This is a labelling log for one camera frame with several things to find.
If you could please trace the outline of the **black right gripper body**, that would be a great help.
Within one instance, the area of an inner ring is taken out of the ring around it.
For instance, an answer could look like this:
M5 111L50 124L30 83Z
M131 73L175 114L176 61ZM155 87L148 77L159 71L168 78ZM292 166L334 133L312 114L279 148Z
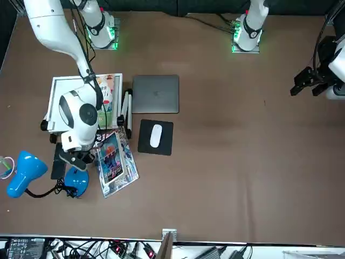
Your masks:
M73 162L75 161L82 161L82 158L85 156L85 155L93 155L90 151L76 151L75 149L71 149L69 151L69 154L72 156L72 160Z

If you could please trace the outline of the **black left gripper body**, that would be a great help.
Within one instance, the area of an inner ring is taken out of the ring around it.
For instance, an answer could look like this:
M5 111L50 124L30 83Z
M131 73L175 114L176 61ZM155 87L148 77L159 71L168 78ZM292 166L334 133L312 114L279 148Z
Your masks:
M316 68L314 72L318 74L318 78L322 80L332 77L331 71L328 67L329 63L332 61L335 50L336 50L336 37L335 36L325 36L316 47L315 57Z

